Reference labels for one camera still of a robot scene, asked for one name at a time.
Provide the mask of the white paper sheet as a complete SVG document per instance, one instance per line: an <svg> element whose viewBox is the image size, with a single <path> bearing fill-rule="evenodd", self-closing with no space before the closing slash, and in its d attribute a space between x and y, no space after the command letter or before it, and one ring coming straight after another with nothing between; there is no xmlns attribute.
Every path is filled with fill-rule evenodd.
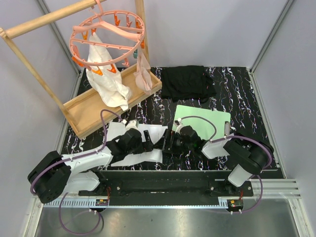
<svg viewBox="0 0 316 237"><path fill-rule="evenodd" d="M107 141L111 141L119 135L123 135L126 132L125 125L120 122L110 122L107 130ZM137 155L127 155L123 160L114 162L112 159L111 167L117 166L131 166L145 161L149 162L162 162L162 151L153 149L151 152L145 152Z"/></svg>

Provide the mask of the green clipboard folder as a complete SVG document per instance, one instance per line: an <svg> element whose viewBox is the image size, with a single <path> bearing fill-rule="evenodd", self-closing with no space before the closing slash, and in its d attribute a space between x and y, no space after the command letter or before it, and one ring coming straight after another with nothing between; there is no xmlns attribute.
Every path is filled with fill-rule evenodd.
<svg viewBox="0 0 316 237"><path fill-rule="evenodd" d="M231 115L217 110L196 108L191 106L177 105L174 120L187 116L199 116L212 122L216 127L216 134L212 139L216 140L225 136L225 123L231 121ZM182 121L184 126L190 125L201 139L209 139L214 134L214 127L200 118L187 118Z"/></svg>

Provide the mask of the printed paper sheet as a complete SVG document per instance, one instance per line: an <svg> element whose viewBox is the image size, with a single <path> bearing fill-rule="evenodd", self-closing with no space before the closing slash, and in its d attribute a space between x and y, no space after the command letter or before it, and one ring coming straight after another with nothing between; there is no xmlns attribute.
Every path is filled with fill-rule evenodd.
<svg viewBox="0 0 316 237"><path fill-rule="evenodd" d="M147 130L149 132L151 141L155 144L164 134L165 130L168 129L167 126L157 125L157 124L139 124L138 130L141 132L142 141L145 142L144 131Z"/></svg>

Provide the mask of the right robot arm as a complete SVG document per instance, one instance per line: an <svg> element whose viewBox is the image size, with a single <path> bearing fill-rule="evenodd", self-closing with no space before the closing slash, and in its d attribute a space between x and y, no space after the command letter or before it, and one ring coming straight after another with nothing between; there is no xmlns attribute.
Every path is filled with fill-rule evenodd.
<svg viewBox="0 0 316 237"><path fill-rule="evenodd" d="M226 158L224 164L230 170L229 175L209 183L208 192L214 197L243 195L245 183L272 163L274 153L269 142L244 130L212 140L202 139L189 125L177 131L166 129L155 148L164 156L178 158L178 170L214 170Z"/></svg>

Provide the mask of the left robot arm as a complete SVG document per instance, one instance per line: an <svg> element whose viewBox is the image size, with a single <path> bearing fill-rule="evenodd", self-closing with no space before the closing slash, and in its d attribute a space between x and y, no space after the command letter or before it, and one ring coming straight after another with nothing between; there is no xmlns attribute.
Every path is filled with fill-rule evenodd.
<svg viewBox="0 0 316 237"><path fill-rule="evenodd" d="M131 128L123 135L107 141L96 149L77 154L60 155L49 152L29 173L30 192L43 204L59 197L70 178L98 166L108 166L124 160L128 155L151 152L154 144L148 130Z"/></svg>

